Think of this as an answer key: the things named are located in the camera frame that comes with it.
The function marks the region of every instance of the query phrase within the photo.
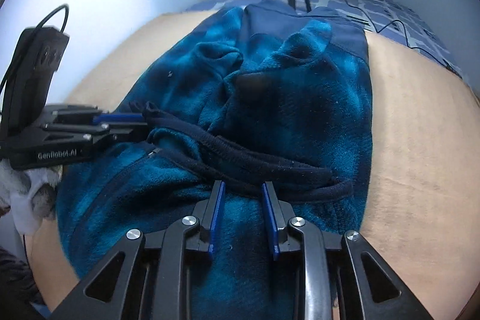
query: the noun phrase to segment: bed sheet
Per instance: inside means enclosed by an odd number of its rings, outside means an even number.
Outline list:
[[[188,11],[217,10],[223,7],[234,6],[245,7],[248,4],[258,3],[260,1],[261,0],[206,0],[193,5]],[[430,52],[441,63],[442,60],[447,61],[452,68],[461,75],[461,70],[455,64],[450,51],[448,51],[440,38],[425,21],[412,9],[398,4],[393,0],[348,0],[348,2],[368,13],[369,17],[375,23],[376,31],[394,19],[402,21],[405,24],[406,34],[411,47],[419,47]],[[365,15],[360,10],[347,5],[344,0],[310,0],[310,3],[312,8],[330,7],[335,9],[341,15],[363,25],[364,29],[375,31]],[[306,12],[304,0],[296,0],[296,5],[298,12]],[[398,22],[390,25],[380,34],[399,44],[407,46],[403,27]],[[424,51],[421,51],[421,54],[435,60]]]

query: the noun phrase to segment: folded garment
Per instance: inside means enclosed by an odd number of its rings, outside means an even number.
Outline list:
[[[226,204],[215,260],[192,270],[196,319],[290,319],[294,270],[268,254],[260,185],[321,229],[360,227],[371,164],[363,29],[280,1],[220,10],[155,61],[118,107],[146,142],[69,167],[58,189],[63,249],[84,276],[131,228],[165,229],[207,199]]]

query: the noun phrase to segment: beige board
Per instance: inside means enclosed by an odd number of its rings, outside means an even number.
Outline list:
[[[159,16],[126,39],[67,102],[114,109],[141,73],[211,12]],[[480,108],[456,76],[366,32],[373,161],[362,234],[435,320],[453,320],[480,281]],[[35,280],[53,309],[77,279],[55,222],[33,238]]]

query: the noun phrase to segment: triangular cutout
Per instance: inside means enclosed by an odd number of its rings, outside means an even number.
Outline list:
[[[92,283],[85,289],[85,294],[90,298],[95,298],[102,302],[110,302],[117,285],[117,280],[122,269],[123,261],[125,260],[125,253],[119,252],[115,257],[105,266],[100,274],[92,281]]]
[[[385,275],[371,255],[367,252],[363,252],[361,258],[373,302],[380,303],[399,297],[400,291]]]

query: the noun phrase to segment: blue fabric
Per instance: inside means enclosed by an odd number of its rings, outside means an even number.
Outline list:
[[[224,175],[218,252],[193,270],[193,317],[291,319],[294,270],[270,261],[260,185],[273,180],[321,229],[359,229],[371,103],[363,30],[336,11],[297,15],[272,0],[220,10],[118,107],[144,111],[155,126],[147,142],[69,167],[57,199],[64,251],[82,277],[129,229],[157,231],[190,214]]]

